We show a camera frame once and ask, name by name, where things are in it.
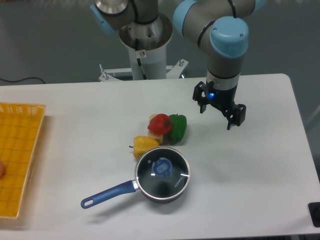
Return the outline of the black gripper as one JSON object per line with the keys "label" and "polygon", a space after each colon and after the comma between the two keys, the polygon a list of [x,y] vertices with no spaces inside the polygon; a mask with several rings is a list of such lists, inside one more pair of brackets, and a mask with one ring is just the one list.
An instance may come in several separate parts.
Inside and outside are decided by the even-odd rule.
{"label": "black gripper", "polygon": [[246,119],[246,105],[235,104],[234,101],[237,87],[236,85],[228,90],[219,90],[200,81],[194,87],[192,99],[197,102],[201,114],[205,112],[207,105],[221,111],[228,121],[227,130],[230,130],[232,126],[239,127]]}

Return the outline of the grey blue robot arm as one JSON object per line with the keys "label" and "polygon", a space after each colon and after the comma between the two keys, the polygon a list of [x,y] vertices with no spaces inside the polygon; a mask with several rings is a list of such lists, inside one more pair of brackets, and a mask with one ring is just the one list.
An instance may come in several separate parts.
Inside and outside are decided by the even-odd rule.
{"label": "grey blue robot arm", "polygon": [[206,81],[198,83],[193,100],[221,111],[228,126],[240,126],[246,106],[235,95],[249,45],[244,17],[265,5],[263,0],[184,0],[172,18],[159,11],[156,0],[96,0],[90,10],[101,29],[118,32],[126,46],[134,80],[164,79],[166,47],[178,31],[208,57]]}

